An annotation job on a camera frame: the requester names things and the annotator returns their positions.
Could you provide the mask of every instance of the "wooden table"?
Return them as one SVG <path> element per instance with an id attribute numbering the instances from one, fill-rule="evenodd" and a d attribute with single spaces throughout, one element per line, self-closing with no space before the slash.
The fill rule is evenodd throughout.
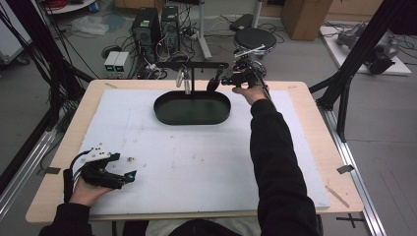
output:
<path id="1" fill-rule="evenodd" d="M 196 81 L 196 90 L 204 90 L 207 81 Z M 89 123 L 100 103 L 101 95 L 106 89 L 176 89 L 174 81 L 116 81 L 97 80 L 89 84 L 87 92 L 68 128 L 65 137 L 52 160 L 51 167 L 61 168 L 58 175 L 45 175 L 36 196 L 27 213 L 27 221 L 32 223 L 51 222 L 56 207 L 63 195 L 62 170 L 70 166 L 74 156 L 81 148 Z M 301 82 L 268 82 L 270 89 L 287 90 L 299 117 L 310 150 L 328 191 L 331 207 L 317 209 L 318 214 L 359 212 L 363 204 L 348 173 L 339 174 L 337 168 L 343 161 L 328 132 L 328 128 L 316 106 L 314 99 L 304 83 Z M 124 220 L 124 219 L 162 219 L 189 217 L 220 216 L 254 216 L 253 211 L 225 212 L 218 215 L 205 213 L 190 214 L 149 214 L 149 215 L 95 215 L 90 220 Z"/>

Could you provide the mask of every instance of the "white plastic bag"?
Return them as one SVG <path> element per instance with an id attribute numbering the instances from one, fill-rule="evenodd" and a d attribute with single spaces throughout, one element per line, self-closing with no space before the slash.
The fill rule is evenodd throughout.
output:
<path id="1" fill-rule="evenodd" d="M 104 35 L 108 31 L 108 25 L 102 24 L 101 21 L 101 17 L 81 17 L 71 22 L 71 30 Z"/>

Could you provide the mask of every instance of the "black sleeve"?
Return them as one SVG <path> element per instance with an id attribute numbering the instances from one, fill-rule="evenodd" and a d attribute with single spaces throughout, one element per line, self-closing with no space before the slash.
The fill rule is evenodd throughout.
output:
<path id="1" fill-rule="evenodd" d="M 40 230 L 39 236 L 91 236 L 89 207 L 78 204 L 62 204 L 56 209 L 51 225 Z"/>
<path id="2" fill-rule="evenodd" d="M 282 115 L 264 99 L 253 104 L 251 113 L 250 148 L 262 235 L 318 235 L 315 207 Z"/>

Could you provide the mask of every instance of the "oval black tray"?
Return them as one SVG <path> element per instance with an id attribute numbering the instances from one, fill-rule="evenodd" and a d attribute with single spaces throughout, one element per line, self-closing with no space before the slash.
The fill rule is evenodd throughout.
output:
<path id="1" fill-rule="evenodd" d="M 230 100 L 217 91 L 169 91 L 154 103 L 156 118 L 166 125 L 215 125 L 230 113 Z"/>

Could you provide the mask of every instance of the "floor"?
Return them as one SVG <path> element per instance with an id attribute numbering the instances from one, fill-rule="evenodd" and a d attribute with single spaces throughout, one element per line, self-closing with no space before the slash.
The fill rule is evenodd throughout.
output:
<path id="1" fill-rule="evenodd" d="M 108 19 L 112 10 L 100 11 L 95 16 Z M 62 16 L 58 23 L 65 25 L 70 20 L 89 14 L 79 11 Z M 132 23 L 129 14 L 122 20 L 112 20 L 113 28 L 105 36 L 86 33 L 69 35 L 77 51 L 87 64 L 101 78 L 106 76 L 101 50 L 109 45 L 121 43 L 118 37 L 127 36 Z M 209 18 L 206 27 L 212 34 L 231 35 L 223 18 Z M 260 23 L 270 23 L 281 27 L 279 19 L 261 19 Z M 314 41 L 293 41 L 285 32 L 277 32 L 278 41 L 272 53 L 263 59 L 268 69 L 267 80 L 302 81 L 308 86 L 315 85 L 337 71 L 328 49 L 321 38 Z M 417 39 L 407 37 L 417 45 Z M 231 37 L 207 38 L 212 61 L 233 61 L 235 49 Z M 194 60 L 202 60 L 199 45 L 195 45 Z M 415 50 L 406 50 L 416 56 Z M 76 67 L 93 76 L 88 67 L 79 59 L 74 50 L 70 56 Z M 346 139 L 355 158 L 377 213 L 387 235 L 415 235 L 417 232 L 417 59 L 402 52 L 398 58 L 410 63 L 410 76 L 371 76 L 357 74 L 351 85 L 346 122 Z M 213 71 L 198 72 L 197 77 L 208 80 Z M 323 92 L 313 94 L 319 98 Z M 12 64 L 0 71 L 0 163 L 2 172 L 15 156 L 30 132 L 48 109 L 48 86 L 42 80 L 33 64 L 27 66 Z M 47 165 L 53 152 L 44 161 Z M 29 224 L 25 214 L 36 193 L 42 177 L 30 177 L 13 205 L 0 222 L 1 235 L 33 235 L 43 225 Z M 370 235 L 366 224 L 360 219 L 361 213 L 351 215 L 358 221 L 347 221 L 347 214 L 323 215 L 325 235 Z M 123 222 L 118 222 L 119 233 Z M 95 235 L 111 235 L 109 222 L 93 222 Z"/>

